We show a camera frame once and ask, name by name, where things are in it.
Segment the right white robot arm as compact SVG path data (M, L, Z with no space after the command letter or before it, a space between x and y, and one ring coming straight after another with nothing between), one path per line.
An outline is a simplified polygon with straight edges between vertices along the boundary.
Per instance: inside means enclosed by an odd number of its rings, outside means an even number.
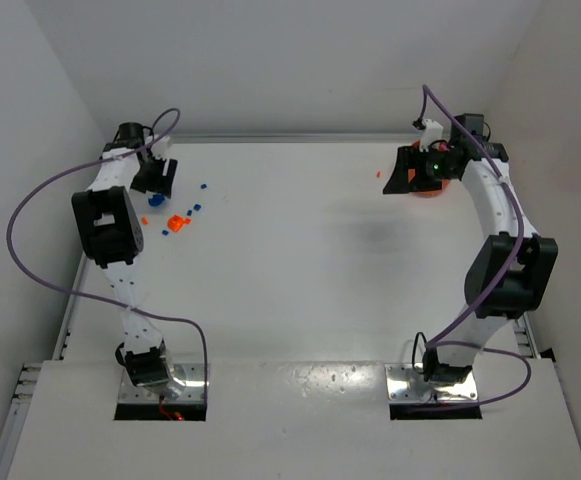
M413 126L421 137L398 148L384 194L438 193L457 180L473 201L484 235L465 277L465 309L427 340L422 359L424 381L459 383L507 322L539 307L558 246L527 219L510 181L507 152L485 135L483 116L457 116L448 139L437 121L420 118Z

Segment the blue lego piece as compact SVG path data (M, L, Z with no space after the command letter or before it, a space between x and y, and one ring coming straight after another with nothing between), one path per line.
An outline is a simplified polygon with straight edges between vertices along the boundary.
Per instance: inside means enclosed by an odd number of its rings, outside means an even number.
M152 197L148 199L148 204L153 207L157 208L161 206L165 201L165 197L161 194L154 194Z

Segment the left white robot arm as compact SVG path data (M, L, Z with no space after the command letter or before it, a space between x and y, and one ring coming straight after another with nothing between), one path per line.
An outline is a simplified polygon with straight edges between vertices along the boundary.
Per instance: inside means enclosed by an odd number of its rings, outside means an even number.
M102 270L122 304L124 340L117 361L133 386L163 395L173 381L174 366L161 331L137 312L145 296L138 276L144 237L129 192L169 199L177 162L155 155L146 145L146 131L140 123L120 124L104 147L95 180L72 195L71 205L84 253Z

